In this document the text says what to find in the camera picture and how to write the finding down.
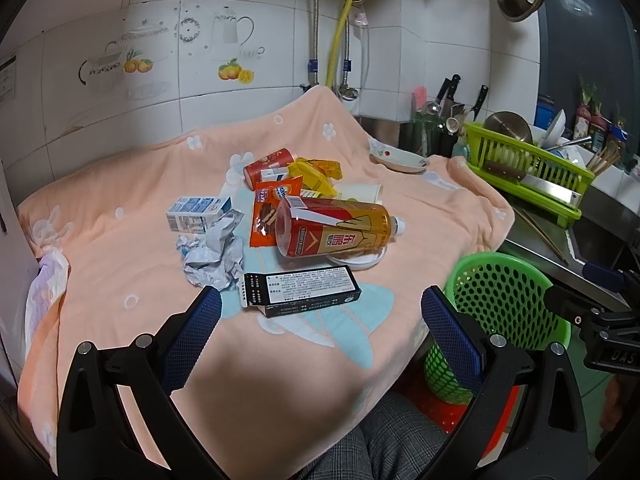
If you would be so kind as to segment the person right hand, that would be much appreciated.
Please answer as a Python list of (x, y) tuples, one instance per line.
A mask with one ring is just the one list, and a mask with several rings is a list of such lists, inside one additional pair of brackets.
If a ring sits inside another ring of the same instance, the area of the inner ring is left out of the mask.
[(603, 431), (612, 431), (622, 417), (622, 411), (618, 405), (621, 386), (620, 376), (618, 375), (613, 376), (606, 386), (603, 408), (599, 420), (599, 426)]

